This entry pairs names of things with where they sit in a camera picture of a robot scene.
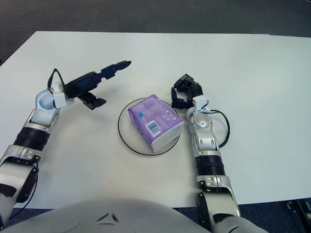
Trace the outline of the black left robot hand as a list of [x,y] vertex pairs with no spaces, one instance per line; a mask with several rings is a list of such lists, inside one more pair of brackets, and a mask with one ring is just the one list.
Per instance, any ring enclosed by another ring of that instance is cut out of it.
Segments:
[[64,93],[70,99],[78,98],[89,109],[94,110],[106,103],[106,100],[95,97],[91,90],[97,88],[103,78],[106,80],[115,76],[116,72],[131,65],[131,61],[121,61],[105,67],[100,73],[87,73],[63,86]]

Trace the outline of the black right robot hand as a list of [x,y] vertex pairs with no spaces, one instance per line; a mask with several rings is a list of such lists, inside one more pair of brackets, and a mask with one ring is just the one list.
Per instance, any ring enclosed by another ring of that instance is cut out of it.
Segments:
[[[178,98],[177,92],[187,94],[187,100]],[[175,82],[171,89],[172,108],[189,109],[194,106],[192,99],[200,95],[203,95],[200,84],[195,82],[193,77],[185,74]]]

